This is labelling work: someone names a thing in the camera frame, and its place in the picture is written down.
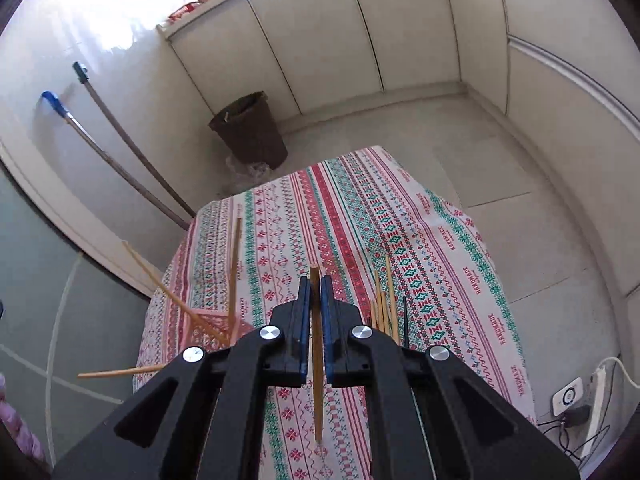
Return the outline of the right hand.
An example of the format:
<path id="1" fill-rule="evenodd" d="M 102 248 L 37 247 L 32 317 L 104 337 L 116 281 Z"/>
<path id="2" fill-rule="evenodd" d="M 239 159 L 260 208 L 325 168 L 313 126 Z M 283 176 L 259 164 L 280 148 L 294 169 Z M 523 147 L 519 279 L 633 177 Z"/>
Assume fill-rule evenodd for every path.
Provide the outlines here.
<path id="1" fill-rule="evenodd" d="M 6 378 L 0 375 L 0 414 L 4 428 L 20 451 L 37 463 L 47 466 L 46 456 L 38 438 L 32 433 L 18 411 L 6 400 Z"/>

